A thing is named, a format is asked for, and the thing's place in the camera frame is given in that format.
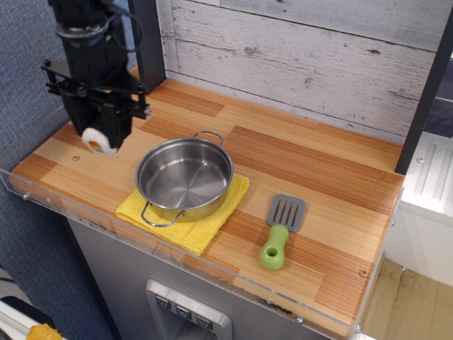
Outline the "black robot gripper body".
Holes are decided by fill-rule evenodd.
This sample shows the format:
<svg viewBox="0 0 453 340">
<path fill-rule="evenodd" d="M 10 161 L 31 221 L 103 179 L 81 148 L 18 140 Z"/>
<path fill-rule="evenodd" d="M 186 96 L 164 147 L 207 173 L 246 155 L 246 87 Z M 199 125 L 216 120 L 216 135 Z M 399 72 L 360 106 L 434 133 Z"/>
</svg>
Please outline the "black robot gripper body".
<svg viewBox="0 0 453 340">
<path fill-rule="evenodd" d="M 147 87 L 128 72 L 127 53 L 115 38 L 63 40 L 63 45 L 65 59 L 46 59 L 41 64 L 50 93 L 91 106 L 115 104 L 126 116 L 151 115 Z"/>
</svg>

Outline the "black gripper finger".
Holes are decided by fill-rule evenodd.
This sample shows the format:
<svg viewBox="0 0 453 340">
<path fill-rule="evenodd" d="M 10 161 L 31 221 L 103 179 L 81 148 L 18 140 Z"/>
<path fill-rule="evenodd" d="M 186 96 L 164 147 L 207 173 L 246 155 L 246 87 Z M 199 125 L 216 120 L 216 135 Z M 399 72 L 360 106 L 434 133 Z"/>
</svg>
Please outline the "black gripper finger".
<svg viewBox="0 0 453 340">
<path fill-rule="evenodd" d="M 86 98 L 75 97 L 70 93 L 62 94 L 62 101 L 78 135 L 82 136 L 88 128 L 101 130 L 100 109 Z"/>
<path fill-rule="evenodd" d="M 101 106 L 102 133 L 111 149 L 119 149 L 132 130 L 132 117 L 126 108 L 110 103 Z"/>
</svg>

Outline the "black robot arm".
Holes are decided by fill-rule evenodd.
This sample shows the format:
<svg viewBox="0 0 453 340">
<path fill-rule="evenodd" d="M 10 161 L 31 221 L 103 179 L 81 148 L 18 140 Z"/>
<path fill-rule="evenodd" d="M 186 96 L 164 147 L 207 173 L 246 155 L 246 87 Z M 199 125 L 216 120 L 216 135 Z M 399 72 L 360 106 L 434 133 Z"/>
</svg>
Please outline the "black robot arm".
<svg viewBox="0 0 453 340">
<path fill-rule="evenodd" d="M 45 60 L 49 93 L 61 97 L 77 134 L 92 151 L 114 155 L 132 131 L 132 119 L 147 119 L 146 86 L 127 70 L 123 17 L 142 24 L 112 1 L 50 1 L 65 59 Z"/>
</svg>

